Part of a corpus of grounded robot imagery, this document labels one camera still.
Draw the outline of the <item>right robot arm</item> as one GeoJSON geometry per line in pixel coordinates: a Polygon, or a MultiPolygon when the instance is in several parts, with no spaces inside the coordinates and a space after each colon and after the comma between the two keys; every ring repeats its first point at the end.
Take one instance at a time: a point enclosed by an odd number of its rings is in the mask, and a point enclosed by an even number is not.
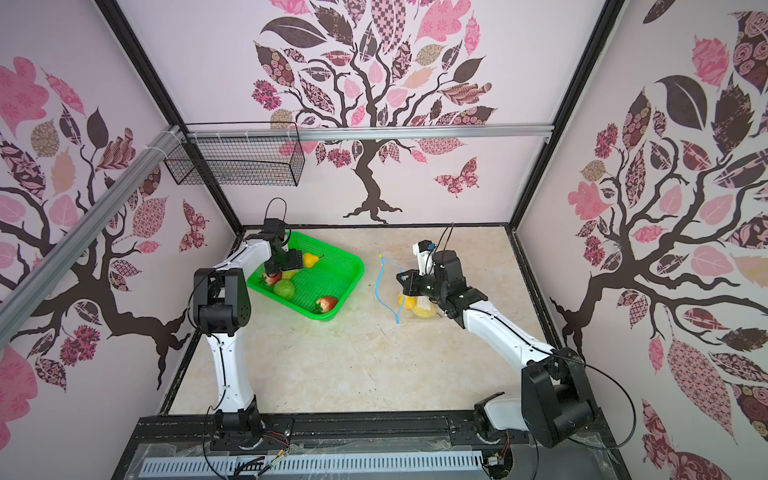
{"type": "Polygon", "coordinates": [[[570,348],[538,340],[502,314],[480,290],[468,285],[453,250],[439,250],[429,241],[414,245],[417,267],[397,268],[396,281],[404,299],[424,298],[462,329],[485,341],[519,372],[517,394],[501,393],[480,406],[481,418],[495,430],[531,434],[538,444],[553,448],[563,442],[581,442],[575,435],[586,430],[600,414],[588,378],[589,370],[619,388],[631,409],[631,427],[625,439],[611,446],[619,450],[635,436],[638,408],[627,389],[603,370],[587,363],[570,348]]]}

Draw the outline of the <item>beige potato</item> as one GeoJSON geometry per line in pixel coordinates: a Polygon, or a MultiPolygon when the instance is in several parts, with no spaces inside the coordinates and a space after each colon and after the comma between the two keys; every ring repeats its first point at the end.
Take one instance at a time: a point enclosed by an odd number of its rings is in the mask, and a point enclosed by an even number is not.
{"type": "Polygon", "coordinates": [[[432,304],[432,303],[429,303],[426,306],[422,306],[420,304],[416,304],[412,308],[412,313],[416,317],[418,317],[418,318],[429,319],[429,318],[433,318],[433,317],[435,317],[437,315],[437,309],[436,309],[435,305],[432,304]]]}

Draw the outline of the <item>green plastic basket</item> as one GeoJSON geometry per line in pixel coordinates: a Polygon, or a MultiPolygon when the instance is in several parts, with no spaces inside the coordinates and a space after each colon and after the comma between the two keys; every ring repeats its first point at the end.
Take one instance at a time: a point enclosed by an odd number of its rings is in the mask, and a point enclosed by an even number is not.
{"type": "Polygon", "coordinates": [[[246,285],[251,290],[311,320],[321,322],[332,320],[361,280],[364,273],[362,260],[352,253],[299,232],[292,234],[287,247],[301,250],[303,254],[312,253],[321,256],[313,268],[303,268],[289,279],[296,287],[292,300],[278,297],[273,293],[273,286],[265,284],[263,266],[247,279],[246,285]],[[336,297],[338,304],[329,313],[317,313],[316,301],[324,296],[336,297]]]}

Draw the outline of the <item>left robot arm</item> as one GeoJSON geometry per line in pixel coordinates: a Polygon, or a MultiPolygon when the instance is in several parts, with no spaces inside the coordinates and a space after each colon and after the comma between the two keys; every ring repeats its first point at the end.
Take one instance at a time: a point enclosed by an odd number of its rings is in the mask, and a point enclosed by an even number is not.
{"type": "Polygon", "coordinates": [[[302,252],[285,248],[290,235],[285,221],[268,218],[224,260],[194,274],[191,321],[208,342],[217,381],[214,449],[251,447],[265,434],[245,362],[243,334],[252,316],[247,279],[259,268],[275,278],[303,267],[302,252]]]}

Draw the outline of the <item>clear zip top bag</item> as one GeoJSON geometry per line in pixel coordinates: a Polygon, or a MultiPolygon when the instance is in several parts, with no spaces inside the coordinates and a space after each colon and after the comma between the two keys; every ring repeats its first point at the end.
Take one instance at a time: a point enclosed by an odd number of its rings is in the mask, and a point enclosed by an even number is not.
{"type": "Polygon", "coordinates": [[[418,279],[419,269],[414,261],[396,259],[383,252],[378,254],[378,261],[373,295],[393,325],[434,321],[443,317],[434,301],[426,295],[409,293],[403,285],[406,280],[418,279]]]}

